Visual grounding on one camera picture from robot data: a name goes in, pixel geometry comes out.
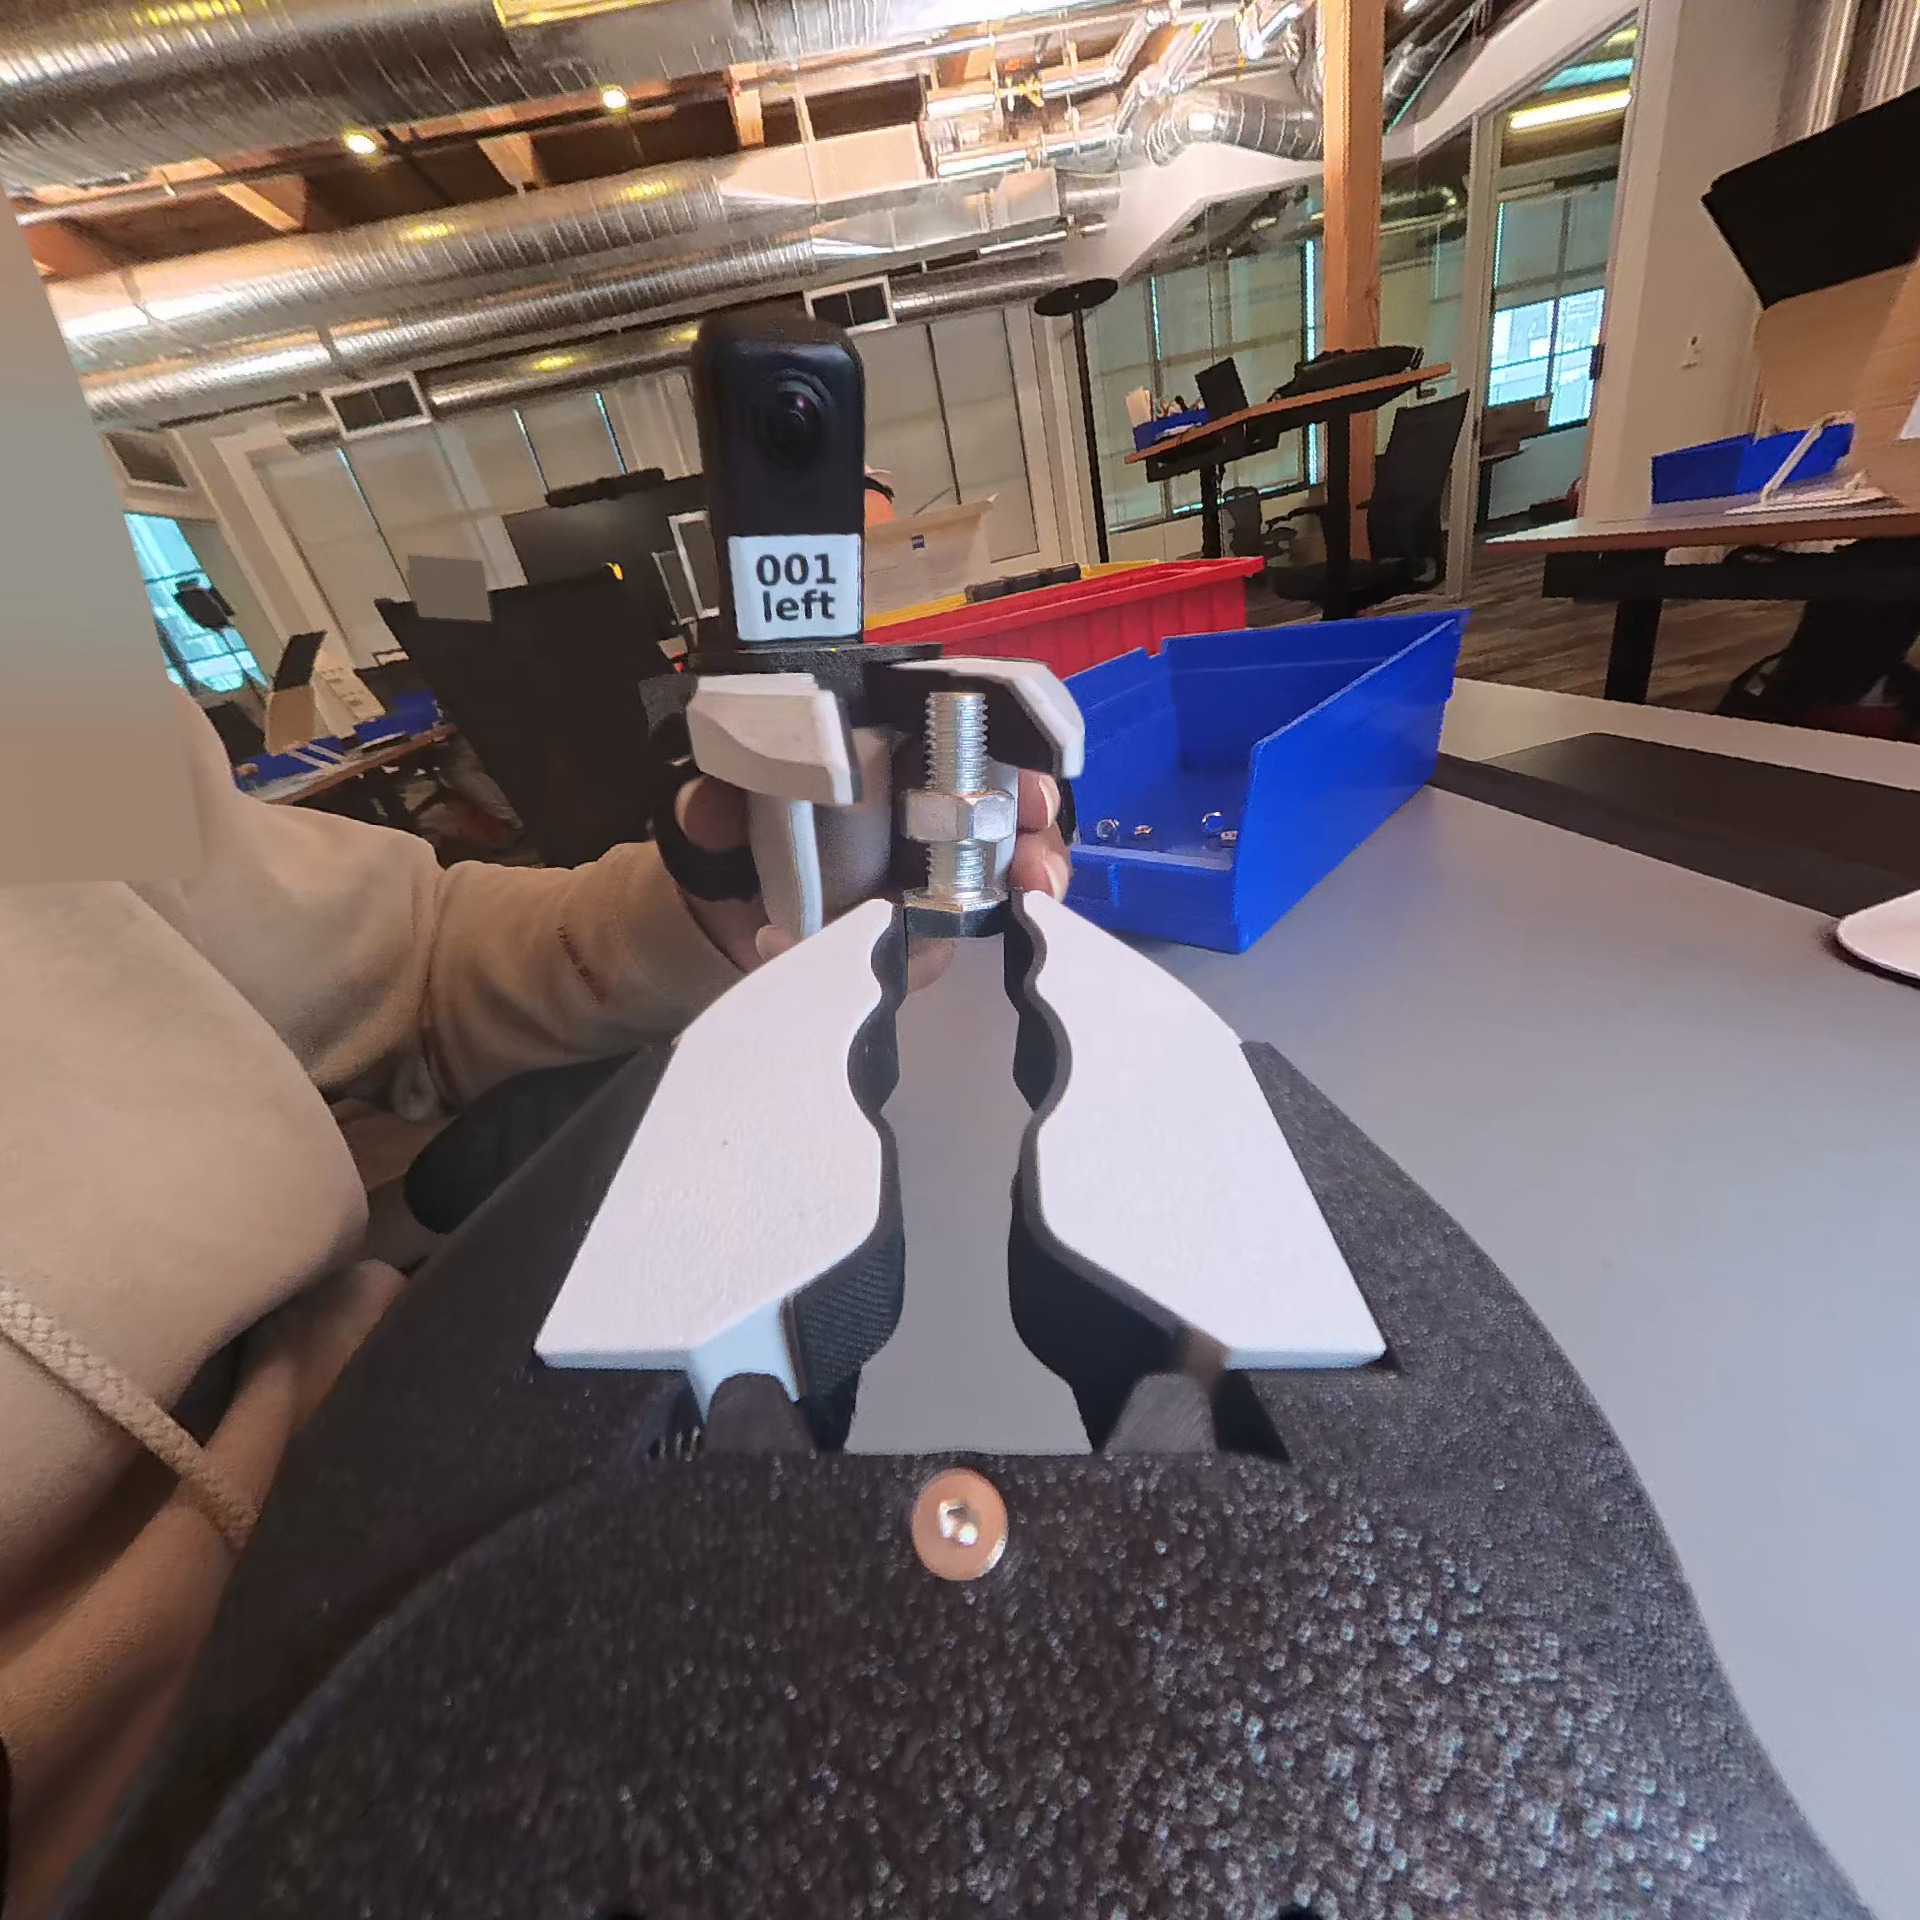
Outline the wooden office desk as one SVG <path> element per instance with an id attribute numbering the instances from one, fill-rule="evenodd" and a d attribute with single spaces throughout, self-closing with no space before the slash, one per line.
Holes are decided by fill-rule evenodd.
<path id="1" fill-rule="evenodd" d="M 1642 517 L 1562 517 L 1486 541 L 1541 557 L 1541 594 L 1611 609 L 1608 701 L 1648 701 L 1671 605 L 1915 605 L 1920 567 L 1887 545 L 1915 541 L 1920 516 L 1856 491 L 1786 507 L 1694 499 Z"/>

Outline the black wrist rest pad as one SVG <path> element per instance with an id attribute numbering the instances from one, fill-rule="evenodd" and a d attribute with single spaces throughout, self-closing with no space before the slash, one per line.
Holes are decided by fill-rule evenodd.
<path id="1" fill-rule="evenodd" d="M 455 1235 L 507 1185 L 632 1053 L 533 1069 L 455 1112 L 410 1160 L 400 1203 L 423 1235 Z"/>

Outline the person's left forearm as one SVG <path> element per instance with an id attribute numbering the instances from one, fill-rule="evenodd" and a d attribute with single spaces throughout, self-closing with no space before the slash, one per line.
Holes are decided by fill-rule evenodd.
<path id="1" fill-rule="evenodd" d="M 685 1031 L 742 980 L 656 849 L 439 866 L 419 836 L 214 785 L 181 930 L 326 1094 L 469 1106 Z"/>

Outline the black floor lamp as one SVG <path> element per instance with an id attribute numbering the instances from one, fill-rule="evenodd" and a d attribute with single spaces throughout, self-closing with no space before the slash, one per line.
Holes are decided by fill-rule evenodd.
<path id="1" fill-rule="evenodd" d="M 1095 422 L 1095 376 L 1090 376 L 1084 318 L 1098 313 L 1105 300 L 1114 300 L 1114 289 L 1122 289 L 1114 279 L 1074 279 L 1074 280 L 1047 286 L 1031 306 L 1036 320 L 1046 320 L 1046 325 L 1068 320 L 1070 325 L 1080 471 L 1084 471 L 1084 499 L 1090 499 L 1090 517 L 1095 517 L 1098 567 L 1112 563 L 1112 529 L 1105 529 L 1105 494 L 1102 494 L 1102 465 L 1098 465 L 1098 422 Z"/>

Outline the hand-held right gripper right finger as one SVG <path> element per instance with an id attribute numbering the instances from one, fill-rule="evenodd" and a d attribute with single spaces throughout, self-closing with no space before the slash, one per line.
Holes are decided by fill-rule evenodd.
<path id="1" fill-rule="evenodd" d="M 1009 906 L 1028 1101 L 1009 1310 L 1080 1401 L 1358 1371 L 1386 1334 L 1237 1031 L 1055 899 Z"/>

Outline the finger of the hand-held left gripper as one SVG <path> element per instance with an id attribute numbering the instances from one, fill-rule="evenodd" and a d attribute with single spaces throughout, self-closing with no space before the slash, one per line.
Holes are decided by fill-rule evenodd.
<path id="1" fill-rule="evenodd" d="M 988 701 L 988 761 L 1047 779 L 1084 775 L 1084 718 L 1046 660 L 883 657 L 876 667 L 876 718 L 917 742 L 922 779 L 936 775 L 935 693 L 977 693 Z"/>
<path id="2" fill-rule="evenodd" d="M 699 675 L 685 728 L 692 762 L 742 794 L 859 804 L 844 701 L 812 675 Z"/>

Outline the black mesh office chair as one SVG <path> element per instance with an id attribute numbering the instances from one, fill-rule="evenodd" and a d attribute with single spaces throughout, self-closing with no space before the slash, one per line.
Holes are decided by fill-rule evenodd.
<path id="1" fill-rule="evenodd" d="M 648 841 L 648 679 L 673 679 L 637 594 L 589 576 L 490 592 L 481 622 L 378 599 L 442 717 L 551 866 Z"/>

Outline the white document stand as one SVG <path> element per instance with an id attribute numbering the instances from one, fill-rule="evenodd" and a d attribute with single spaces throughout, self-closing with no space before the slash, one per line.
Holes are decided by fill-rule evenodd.
<path id="1" fill-rule="evenodd" d="M 1920 981 L 1920 892 L 1900 892 L 1837 920 L 1837 948 L 1852 964 Z"/>

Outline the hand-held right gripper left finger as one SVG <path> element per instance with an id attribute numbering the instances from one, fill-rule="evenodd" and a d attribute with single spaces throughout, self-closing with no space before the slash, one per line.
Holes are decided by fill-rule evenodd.
<path id="1" fill-rule="evenodd" d="M 699 1405 L 730 1376 L 851 1392 L 903 1317 L 903 972 L 876 899 L 678 1036 L 534 1334 L 551 1367 L 678 1371 Z"/>

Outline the person's left hand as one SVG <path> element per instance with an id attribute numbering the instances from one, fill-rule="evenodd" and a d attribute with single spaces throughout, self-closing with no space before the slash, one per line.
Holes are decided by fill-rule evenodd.
<path id="1" fill-rule="evenodd" d="M 1068 899 L 1068 841 L 1057 829 L 1057 804 L 1061 781 L 1047 775 L 1016 768 L 1016 836 L 1015 857 L 1005 866 L 1005 884 L 1015 892 L 1046 892 L 1055 902 Z M 687 779 L 673 794 L 673 828 L 687 849 L 699 849 L 711 857 L 744 853 L 748 849 L 748 794 L 714 781 L 714 779 Z M 834 828 L 817 828 L 823 836 L 823 864 L 840 866 L 844 891 L 831 892 L 834 906 L 861 902 L 851 892 L 851 880 L 876 880 L 865 899 L 893 899 L 903 884 L 922 880 L 922 853 L 893 849 L 893 828 L 883 804 L 859 804 Z M 764 960 L 783 958 L 791 940 L 767 924 L 764 899 L 695 899 L 687 891 L 685 906 L 692 910 L 695 930 L 742 968 L 753 972 Z"/>

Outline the red plastic bin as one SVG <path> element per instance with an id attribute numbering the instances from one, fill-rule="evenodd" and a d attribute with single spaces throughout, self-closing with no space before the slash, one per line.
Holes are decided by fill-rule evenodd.
<path id="1" fill-rule="evenodd" d="M 917 609 L 865 631 L 865 644 L 936 644 L 948 657 L 1046 660 L 1057 679 L 1162 653 L 1174 635 L 1247 626 L 1247 579 L 1261 557 L 1114 563 L 1068 585 L 988 605 Z"/>

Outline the wooden standing desk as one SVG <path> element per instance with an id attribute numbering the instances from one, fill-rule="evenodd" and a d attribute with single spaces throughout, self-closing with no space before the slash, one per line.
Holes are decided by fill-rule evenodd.
<path id="1" fill-rule="evenodd" d="M 1224 422 L 1197 425 L 1186 435 L 1162 438 L 1150 449 L 1138 449 L 1124 457 L 1124 465 L 1155 471 L 1162 477 L 1197 474 L 1203 477 L 1203 557 L 1224 557 L 1224 529 L 1220 529 L 1220 484 L 1224 471 L 1267 452 L 1283 435 L 1329 425 L 1329 452 L 1328 452 L 1328 494 L 1333 511 L 1333 557 L 1342 563 L 1354 549 L 1354 416 L 1375 416 L 1387 396 L 1405 396 L 1424 384 L 1437 384 L 1449 376 L 1449 361 L 1395 369 L 1340 388 L 1313 388 L 1293 396 L 1267 396 L 1261 406 L 1234 410 Z"/>

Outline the blue plastic bin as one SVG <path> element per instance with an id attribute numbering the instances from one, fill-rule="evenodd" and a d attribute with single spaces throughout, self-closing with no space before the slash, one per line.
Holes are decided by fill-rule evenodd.
<path id="1" fill-rule="evenodd" d="M 1068 679 L 1084 718 L 1068 906 L 1174 948 L 1249 952 L 1433 775 L 1465 609 L 1174 635 Z M 1234 843 L 1203 843 L 1210 808 Z M 1155 853 L 1090 843 L 1150 820 Z"/>
<path id="2" fill-rule="evenodd" d="M 1759 499 L 1827 484 L 1852 452 L 1852 422 L 1724 438 L 1654 457 L 1654 507 Z"/>

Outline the person's torso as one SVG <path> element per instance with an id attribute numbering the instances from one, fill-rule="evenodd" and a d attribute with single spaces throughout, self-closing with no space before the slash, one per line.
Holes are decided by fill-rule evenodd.
<path id="1" fill-rule="evenodd" d="M 394 1286 L 326 1094 L 419 1050 L 423 853 L 236 794 L 189 880 L 3 884 L 3 1918 L 110 1823 Z"/>

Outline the black computer monitor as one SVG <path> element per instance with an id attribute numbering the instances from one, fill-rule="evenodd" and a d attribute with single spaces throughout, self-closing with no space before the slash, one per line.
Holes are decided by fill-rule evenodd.
<path id="1" fill-rule="evenodd" d="M 1920 94 L 1721 176 L 1700 204 L 1759 310 L 1906 267 L 1920 250 Z"/>

